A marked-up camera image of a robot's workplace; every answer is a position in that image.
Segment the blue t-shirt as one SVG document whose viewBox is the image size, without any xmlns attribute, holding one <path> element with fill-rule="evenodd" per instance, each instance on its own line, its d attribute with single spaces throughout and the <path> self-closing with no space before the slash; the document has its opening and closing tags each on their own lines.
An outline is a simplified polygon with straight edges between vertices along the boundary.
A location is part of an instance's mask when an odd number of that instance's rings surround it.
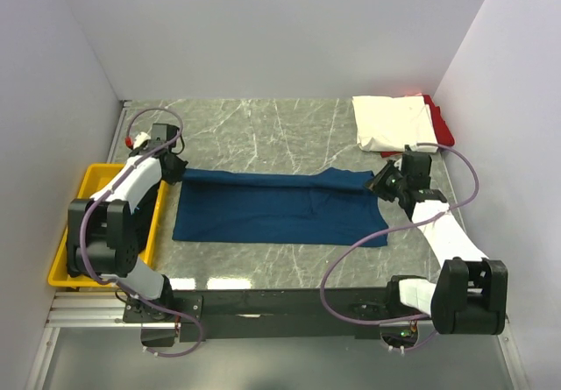
<svg viewBox="0 0 561 390">
<path fill-rule="evenodd" d="M 387 227 L 370 171 L 244 174 L 189 169 L 172 238 L 182 242 L 353 245 Z"/>
</svg>

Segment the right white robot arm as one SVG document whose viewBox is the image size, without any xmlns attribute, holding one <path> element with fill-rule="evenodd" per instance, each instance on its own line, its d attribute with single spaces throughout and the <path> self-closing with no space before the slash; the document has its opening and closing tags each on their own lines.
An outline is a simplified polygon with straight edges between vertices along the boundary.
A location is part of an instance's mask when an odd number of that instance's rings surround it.
<svg viewBox="0 0 561 390">
<path fill-rule="evenodd" d="M 386 312 L 403 319 L 417 309 L 442 335 L 499 335 L 506 320 L 508 270 L 471 241 L 444 194 L 430 187 L 431 163 L 427 153 L 406 149 L 400 164 L 388 161 L 366 183 L 379 198 L 398 202 L 440 265 L 436 283 L 399 279 L 398 289 L 385 297 Z"/>
</svg>

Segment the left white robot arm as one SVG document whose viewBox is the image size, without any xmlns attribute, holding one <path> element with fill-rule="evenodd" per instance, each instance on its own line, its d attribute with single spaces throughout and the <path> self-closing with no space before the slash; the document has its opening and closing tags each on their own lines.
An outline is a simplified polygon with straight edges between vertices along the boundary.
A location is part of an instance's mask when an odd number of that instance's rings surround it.
<svg viewBox="0 0 561 390">
<path fill-rule="evenodd" d="M 102 189 L 73 200 L 67 210 L 66 257 L 71 277 L 115 284 L 128 303 L 154 321 L 169 319 L 175 300 L 169 278 L 141 257 L 162 183 L 178 182 L 187 166 L 174 148 L 180 127 L 156 123 L 146 135 L 128 138 L 124 167 Z"/>
</svg>

